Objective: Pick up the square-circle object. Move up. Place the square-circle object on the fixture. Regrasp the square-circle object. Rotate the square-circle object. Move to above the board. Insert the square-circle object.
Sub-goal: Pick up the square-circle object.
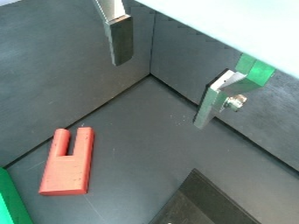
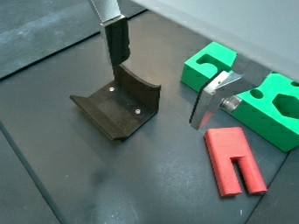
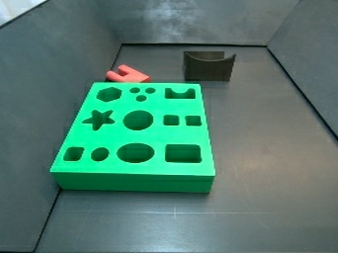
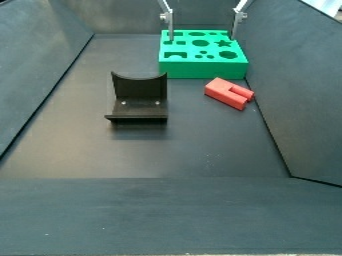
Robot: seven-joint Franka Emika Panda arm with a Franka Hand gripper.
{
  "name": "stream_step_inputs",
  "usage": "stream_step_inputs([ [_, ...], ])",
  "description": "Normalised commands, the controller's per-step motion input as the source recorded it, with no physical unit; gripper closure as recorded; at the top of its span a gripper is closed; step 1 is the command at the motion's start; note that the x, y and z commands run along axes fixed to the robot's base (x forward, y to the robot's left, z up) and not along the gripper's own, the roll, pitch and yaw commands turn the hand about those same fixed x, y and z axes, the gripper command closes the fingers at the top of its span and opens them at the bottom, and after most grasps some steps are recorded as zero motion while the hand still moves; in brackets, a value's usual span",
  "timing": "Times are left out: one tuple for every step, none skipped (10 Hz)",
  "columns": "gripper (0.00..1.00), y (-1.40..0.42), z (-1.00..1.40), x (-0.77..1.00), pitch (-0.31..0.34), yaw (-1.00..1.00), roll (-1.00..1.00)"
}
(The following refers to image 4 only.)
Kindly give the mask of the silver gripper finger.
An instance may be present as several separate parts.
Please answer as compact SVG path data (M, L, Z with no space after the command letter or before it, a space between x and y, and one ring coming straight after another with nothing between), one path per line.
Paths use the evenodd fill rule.
M173 40L173 10L171 9L167 0L157 0L161 13L160 20L165 22L168 28L168 38Z
M252 3L252 0L239 0L237 5L232 8L233 23L232 23L232 30L231 30L231 39L236 38L237 26L240 22L247 18L245 10L251 5L251 3Z

